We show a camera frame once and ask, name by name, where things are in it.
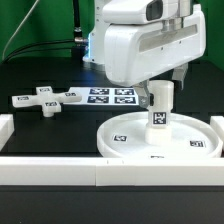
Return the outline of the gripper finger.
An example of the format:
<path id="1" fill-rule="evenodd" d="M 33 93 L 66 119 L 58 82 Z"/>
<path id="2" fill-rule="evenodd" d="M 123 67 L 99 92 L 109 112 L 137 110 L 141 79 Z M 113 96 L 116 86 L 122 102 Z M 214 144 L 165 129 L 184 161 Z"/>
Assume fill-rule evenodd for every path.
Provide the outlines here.
<path id="1" fill-rule="evenodd" d="M 153 104 L 153 94 L 149 90 L 149 81 L 142 81 L 134 86 L 134 90 L 138 95 L 139 105 L 148 109 Z"/>
<path id="2" fill-rule="evenodd" d="M 187 63 L 185 63 L 181 66 L 178 66 L 173 70 L 172 81 L 175 84 L 175 89 L 176 90 L 183 90 L 184 89 L 184 80 L 185 80 L 185 76 L 187 74 L 187 71 L 188 71 L 188 64 Z"/>

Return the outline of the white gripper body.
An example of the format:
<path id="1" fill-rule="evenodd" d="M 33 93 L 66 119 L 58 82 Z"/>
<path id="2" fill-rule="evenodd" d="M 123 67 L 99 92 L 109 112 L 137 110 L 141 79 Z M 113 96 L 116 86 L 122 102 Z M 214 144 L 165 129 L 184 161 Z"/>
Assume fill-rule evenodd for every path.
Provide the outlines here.
<path id="1" fill-rule="evenodd" d="M 143 26 L 111 25 L 105 34 L 107 78 L 116 85 L 133 86 L 203 55 L 205 17 L 195 11 L 184 27 L 163 32 L 162 23 Z"/>

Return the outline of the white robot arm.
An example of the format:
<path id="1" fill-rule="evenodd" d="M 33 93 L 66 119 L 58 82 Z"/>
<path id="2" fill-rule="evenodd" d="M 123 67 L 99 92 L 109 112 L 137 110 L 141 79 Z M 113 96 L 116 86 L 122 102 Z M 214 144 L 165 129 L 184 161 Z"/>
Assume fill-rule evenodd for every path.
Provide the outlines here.
<path id="1" fill-rule="evenodd" d="M 192 0 L 94 0 L 95 26 L 84 66 L 115 85 L 132 86 L 147 108 L 150 79 L 172 71 L 181 82 L 188 63 L 204 54 L 205 17 Z"/>

